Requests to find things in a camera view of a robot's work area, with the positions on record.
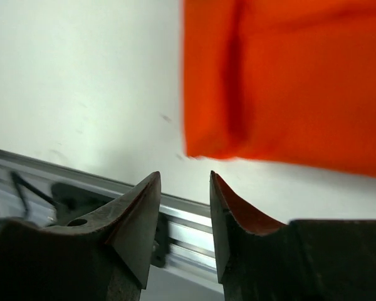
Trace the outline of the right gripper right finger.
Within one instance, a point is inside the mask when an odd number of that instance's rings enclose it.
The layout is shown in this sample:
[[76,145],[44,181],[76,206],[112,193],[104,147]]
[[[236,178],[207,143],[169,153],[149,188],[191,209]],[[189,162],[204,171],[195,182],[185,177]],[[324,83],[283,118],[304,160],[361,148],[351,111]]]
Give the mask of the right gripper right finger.
[[283,224],[215,172],[210,207],[226,300],[376,300],[376,220]]

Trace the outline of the orange t shirt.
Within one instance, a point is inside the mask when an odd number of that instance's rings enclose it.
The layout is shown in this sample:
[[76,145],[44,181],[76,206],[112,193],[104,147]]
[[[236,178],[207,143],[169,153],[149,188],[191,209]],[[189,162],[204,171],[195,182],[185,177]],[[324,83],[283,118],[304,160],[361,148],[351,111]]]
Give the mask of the orange t shirt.
[[376,177],[376,1],[184,1],[185,151]]

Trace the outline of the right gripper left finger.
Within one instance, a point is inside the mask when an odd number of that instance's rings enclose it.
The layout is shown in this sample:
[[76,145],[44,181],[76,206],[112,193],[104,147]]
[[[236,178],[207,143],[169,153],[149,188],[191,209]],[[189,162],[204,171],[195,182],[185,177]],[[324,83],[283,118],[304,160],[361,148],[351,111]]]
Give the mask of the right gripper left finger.
[[160,173],[153,172],[61,225],[0,218],[0,300],[139,300],[160,197]]

